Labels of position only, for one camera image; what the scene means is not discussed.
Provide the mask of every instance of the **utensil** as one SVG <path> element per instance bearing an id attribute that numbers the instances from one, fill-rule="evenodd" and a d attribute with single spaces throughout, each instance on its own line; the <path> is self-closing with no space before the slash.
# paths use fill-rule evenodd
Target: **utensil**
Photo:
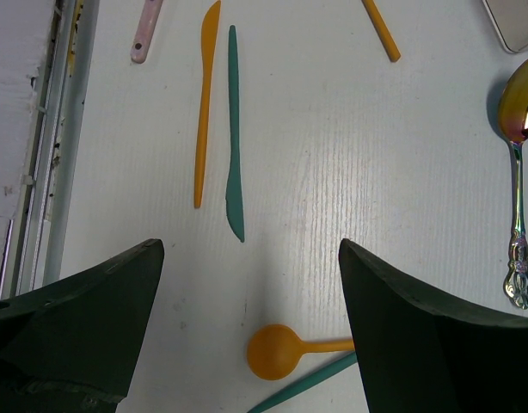
<path id="1" fill-rule="evenodd" d="M 212 66 L 214 64 L 214 49 L 218 36 L 220 6 L 218 0 L 209 8 L 201 27 L 201 56 L 203 58 L 203 86 L 201 90 L 201 106 L 199 112 L 199 130 L 197 132 L 197 149 L 195 152 L 195 181 L 193 190 L 193 205 L 201 207 L 203 185 L 205 182 L 206 141 L 209 129 L 209 108 L 211 106 Z"/>
<path id="2" fill-rule="evenodd" d="M 264 380 L 288 376 L 306 353 L 354 350 L 352 338 L 333 342 L 303 342 L 286 325 L 269 324 L 258 330 L 247 347 L 250 369 Z"/>
<path id="3" fill-rule="evenodd" d="M 249 410 L 248 413 L 262 413 L 268 409 L 272 409 L 274 406 L 294 398 L 298 394 L 307 391 L 315 385 L 319 385 L 322 381 L 333 377 L 342 370 L 350 367 L 352 364 L 358 362 L 358 358 L 354 352 L 348 353 L 341 357 L 339 360 L 329 363 L 327 366 L 318 368 L 315 372 L 304 376 L 301 379 L 289 384 L 277 393 L 267 398 L 261 403 L 258 403 L 255 407 Z"/>
<path id="4" fill-rule="evenodd" d="M 245 242 L 241 159 L 239 150 L 239 61 L 236 27 L 230 26 L 228 38 L 228 88 L 230 94 L 230 172 L 226 185 L 226 217 L 239 241 Z"/>
<path id="5" fill-rule="evenodd" d="M 390 62 L 397 62 L 402 55 L 400 54 L 394 39 L 392 39 L 389 29 L 386 27 L 383 17 L 378 11 L 377 5 L 373 0 L 362 0 L 362 3 L 367 10 L 367 14 L 371 18 L 375 30 L 377 30 L 378 38 L 383 43 L 384 50 L 386 51 L 386 54 L 388 54 Z"/>
<path id="6" fill-rule="evenodd" d="M 134 35 L 134 42 L 130 51 L 130 59 L 134 63 L 143 63 L 150 50 L 151 39 L 157 25 L 157 18 L 161 11 L 163 0 L 145 0 L 138 29 Z"/>
<path id="7" fill-rule="evenodd" d="M 505 294 L 528 308 L 528 243 L 525 238 L 522 145 L 528 139 L 528 60 L 511 76 L 499 104 L 498 121 L 511 150 L 513 165 L 513 236 Z"/>

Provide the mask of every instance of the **white table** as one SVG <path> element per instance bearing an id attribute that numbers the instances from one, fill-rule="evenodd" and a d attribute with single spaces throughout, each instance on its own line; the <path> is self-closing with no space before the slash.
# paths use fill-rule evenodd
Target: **white table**
<path id="1" fill-rule="evenodd" d="M 328 361 L 306 356 L 270 383 L 249 371 L 244 348 L 268 323 L 306 339 L 349 336 L 343 237 L 449 293 L 518 313 L 501 291 L 509 152 L 486 102 L 528 54 L 503 52 L 479 1 L 377 3 L 402 53 L 396 64 L 358 0 L 223 1 L 195 211 L 200 25 L 212 0 L 165 0 L 143 65 L 129 59 L 142 1 L 101 1 L 62 275 L 149 237 L 166 249 L 120 413 L 243 412 Z M 245 244 L 224 203 L 230 24 L 240 46 Z M 525 206 L 528 229 L 528 143 Z M 357 367 L 274 411 L 366 412 Z"/>

